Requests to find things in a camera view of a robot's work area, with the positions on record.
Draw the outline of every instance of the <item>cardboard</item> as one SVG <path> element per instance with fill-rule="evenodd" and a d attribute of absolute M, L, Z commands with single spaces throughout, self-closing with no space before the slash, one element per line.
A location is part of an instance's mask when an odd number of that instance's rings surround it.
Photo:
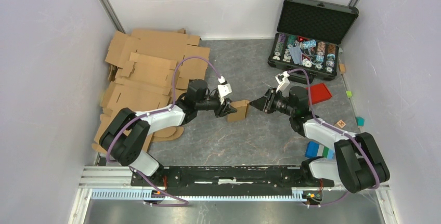
<path fill-rule="evenodd" d="M 185 58 L 191 56 L 199 56 L 206 60 L 209 59 L 210 49 L 207 47 L 187 46 L 185 50 Z M 188 59 L 179 68 L 179 77 L 189 78 L 191 80 L 205 78 L 208 63 L 201 59 Z"/>
<path fill-rule="evenodd" d="M 174 32 L 135 29 L 131 35 L 115 32 L 108 48 L 106 62 L 108 79 L 112 82 L 105 91 L 100 106 L 103 114 L 94 140 L 99 141 L 111 120 L 125 107 L 133 111 L 148 111 L 167 106 L 172 99 L 173 72 L 185 57 L 199 56 L 206 60 L 210 49 L 198 47 L 199 36 L 185 29 Z M 184 62 L 176 73 L 176 98 L 187 90 L 190 80 L 204 79 L 207 63 L 199 59 Z M 182 135 L 182 127 L 172 127 L 146 138 L 143 149 L 151 141 L 167 141 Z M 103 152 L 98 144 L 94 150 Z"/>
<path fill-rule="evenodd" d="M 120 74 L 121 77 L 128 78 L 132 81 L 145 82 L 161 87 L 172 87 L 173 70 L 152 67 L 143 63 L 135 63 L 126 61 Z M 179 78 L 179 71 L 176 72 L 175 84 Z"/>
<path fill-rule="evenodd" d="M 169 137 L 156 137 L 153 135 L 152 138 L 152 142 L 164 142 L 164 141 L 171 141 L 171 140 L 175 140 L 176 138 L 180 137 L 182 134 L 184 133 L 184 128 L 183 127 L 177 127 L 176 128 L 176 132 L 173 133 L 173 135 L 169 136 Z"/>
<path fill-rule="evenodd" d="M 96 142 L 92 143 L 92 149 L 101 154 L 107 154 L 107 151 Z"/>
<path fill-rule="evenodd" d="M 131 87 L 131 88 L 146 90 L 146 91 L 149 91 L 152 93 L 165 95 L 165 96 L 168 96 L 170 94 L 170 92 L 172 91 L 172 89 L 168 88 L 168 87 L 160 87 L 160 86 L 147 84 L 147 83 L 143 83 L 143 82 L 131 81 L 131 80 L 128 80 L 126 77 L 116 78 L 115 83 L 119 84 L 119 85 L 125 85 L 125 86 Z"/>
<path fill-rule="evenodd" d="M 237 122 L 240 120 L 244 120 L 247 116 L 248 105 L 250 102 L 248 100 L 242 100 L 237 102 L 232 102 L 230 105 L 237 109 L 236 113 L 231 113 L 227 115 L 227 122 Z"/>
<path fill-rule="evenodd" d="M 131 36 L 140 39 L 135 52 L 176 61 L 184 58 L 187 45 L 199 44 L 199 36 L 176 32 L 134 29 Z"/>
<path fill-rule="evenodd" d="M 104 96 L 102 97 L 101 103 L 99 106 L 106 108 L 109 104 L 110 97 L 113 94 L 113 91 L 115 90 L 116 83 L 110 82 L 109 87 L 107 87 L 106 91 L 104 92 Z"/>
<path fill-rule="evenodd" d="M 102 109 L 102 113 L 103 113 L 104 115 L 111 116 L 111 115 L 113 114 L 113 111 L 110 110 L 109 108 L 103 108 L 103 109 Z"/>
<path fill-rule="evenodd" d="M 128 107 L 132 111 L 150 111 L 168 105 L 169 96 L 116 84 L 107 108 L 118 113 Z"/>
<path fill-rule="evenodd" d="M 152 67 L 174 70 L 178 62 L 176 60 L 162 59 L 150 55 L 137 54 L 132 52 L 130 54 L 130 61 L 147 64 Z"/>
<path fill-rule="evenodd" d="M 120 31 L 115 31 L 105 61 L 121 68 L 124 66 L 126 60 L 129 59 L 130 53 L 136 52 L 137 47 L 140 45 L 140 39 Z"/>
<path fill-rule="evenodd" d="M 186 90 L 188 88 L 188 83 L 190 83 L 190 79 L 180 77 L 176 83 L 176 89 Z"/>
<path fill-rule="evenodd" d="M 166 138 L 166 137 L 170 137 L 171 135 L 175 134 L 175 132 L 176 132 L 176 127 L 169 127 L 169 128 L 165 128 L 165 129 L 156 131 L 155 133 L 153 133 L 153 137 Z"/>

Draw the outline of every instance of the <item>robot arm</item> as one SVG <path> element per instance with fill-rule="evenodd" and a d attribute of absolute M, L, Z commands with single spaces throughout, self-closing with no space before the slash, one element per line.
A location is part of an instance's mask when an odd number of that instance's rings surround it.
<path fill-rule="evenodd" d="M 290 88 L 288 97 L 282 95 L 283 89 L 289 84 L 285 73 L 276 76 L 279 84 L 277 88 L 270 88 L 265 96 L 252 101 L 250 105 L 265 113 L 278 111 L 288 115 L 295 132 L 335 151 L 335 160 L 316 157 L 302 162 L 304 178 L 306 180 L 324 178 L 341 181 L 351 193 L 375 185 L 374 176 L 366 160 L 360 157 L 361 154 L 358 153 L 352 141 L 344 135 L 347 134 L 355 138 L 361 146 L 379 176 L 380 182 L 389 180 L 389 171 L 374 138 L 369 133 L 356 134 L 337 128 L 343 133 L 339 134 L 326 127 L 324 125 L 326 123 L 318 116 L 315 116 L 318 121 L 315 120 L 309 110 L 307 89 L 293 86 Z"/>
<path fill-rule="evenodd" d="M 160 169 L 161 165 L 142 150 L 148 135 L 167 127 L 187 124 L 197 116 L 200 110 L 213 110 L 216 117 L 237 112 L 235 108 L 230 106 L 231 100 L 225 98 L 232 93 L 230 85 L 225 79 L 221 83 L 218 89 L 214 90 L 213 95 L 207 95 L 207 83 L 204 80 L 193 80 L 189 83 L 187 92 L 176 101 L 175 105 L 169 105 L 161 109 L 133 112 L 129 108 L 124 108 L 110 123 L 101 136 L 99 144 L 108 151 L 115 136 L 123 126 L 136 116 L 145 115 L 128 128 L 131 130 L 129 134 L 123 134 L 116 141 L 110 154 L 122 166 L 133 167 L 142 171 L 146 176 L 151 176 Z"/>

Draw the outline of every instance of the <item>wooden block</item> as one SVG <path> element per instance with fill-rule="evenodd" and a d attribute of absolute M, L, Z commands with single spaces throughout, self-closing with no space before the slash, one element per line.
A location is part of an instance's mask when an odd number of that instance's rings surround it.
<path fill-rule="evenodd" d="M 341 74 L 343 74 L 343 73 L 346 72 L 346 67 L 345 67 L 344 64 L 339 64 L 339 67 L 340 67 L 340 73 L 341 73 Z"/>
<path fill-rule="evenodd" d="M 346 123 L 343 120 L 339 120 L 336 124 L 334 124 L 334 126 L 341 129 L 346 126 Z"/>

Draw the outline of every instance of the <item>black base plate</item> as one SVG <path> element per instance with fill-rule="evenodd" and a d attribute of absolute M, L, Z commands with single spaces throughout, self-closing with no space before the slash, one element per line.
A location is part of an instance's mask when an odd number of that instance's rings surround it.
<path fill-rule="evenodd" d="M 187 196 L 292 195 L 292 187 L 320 187 L 319 180 L 307 181 L 294 166 L 169 166 L 161 171 L 167 178 L 167 192 Z M 133 173 L 131 186 L 149 185 Z M 156 180 L 164 186 L 164 180 Z M 334 182 L 323 180 L 324 187 Z"/>

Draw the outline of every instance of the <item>black case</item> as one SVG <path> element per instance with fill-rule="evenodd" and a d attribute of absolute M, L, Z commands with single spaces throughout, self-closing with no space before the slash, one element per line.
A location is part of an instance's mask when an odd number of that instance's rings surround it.
<path fill-rule="evenodd" d="M 337 76 L 338 60 L 339 60 L 339 47 L 343 37 L 358 17 L 358 9 L 355 7 L 342 6 L 332 3 L 325 3 L 315 0 L 284 0 L 282 13 L 280 14 L 279 24 L 277 26 L 277 34 L 274 39 L 273 48 L 268 58 L 268 65 L 271 67 L 292 70 L 295 68 L 305 69 L 308 73 L 309 82 L 311 83 L 314 77 L 321 78 L 323 80 L 332 80 Z M 314 39 L 317 44 L 319 42 L 325 42 L 326 52 L 325 58 L 322 63 L 322 69 L 318 70 L 314 65 L 308 68 L 302 64 L 294 64 L 292 58 L 289 61 L 275 60 L 276 45 L 280 33 L 286 35 L 283 43 L 283 57 L 285 50 L 287 49 L 287 43 L 290 35 L 296 35 L 296 40 Z M 335 45 L 335 59 L 332 72 L 326 71 L 326 61 L 329 45 Z M 317 48 L 308 51 L 308 56 L 313 57 L 311 53 Z M 306 84 L 306 78 L 303 73 L 292 73 L 289 77 L 290 80 Z"/>

